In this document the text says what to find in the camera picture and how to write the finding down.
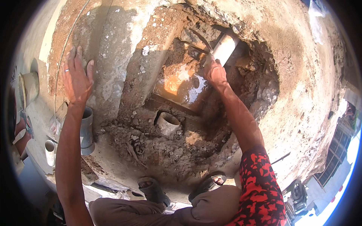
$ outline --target mud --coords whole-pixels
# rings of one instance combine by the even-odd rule
[[[219,155],[232,129],[219,94],[202,78],[208,49],[190,29],[198,31],[215,47],[228,27],[229,24],[199,14],[186,4],[155,9],[144,29],[143,40],[137,45],[139,51],[127,67],[129,74],[118,118],[101,126],[111,135],[111,145],[125,164],[132,162],[169,187],[182,181],[177,187],[182,190],[180,186],[187,185],[188,191],[211,167],[217,169],[211,159]],[[147,55],[151,51],[144,49],[159,50],[162,45],[157,40],[168,39],[171,29],[175,32],[169,46],[163,45],[167,50],[163,65],[149,66]],[[272,54],[266,52],[263,43],[242,40],[225,68],[230,86],[259,121],[277,101],[279,93]],[[144,93],[142,82],[153,83],[148,93]],[[140,103],[139,97],[144,95],[145,101]],[[161,112],[172,114],[181,123],[181,128],[167,137],[156,125]],[[129,148],[140,162],[130,155]]]

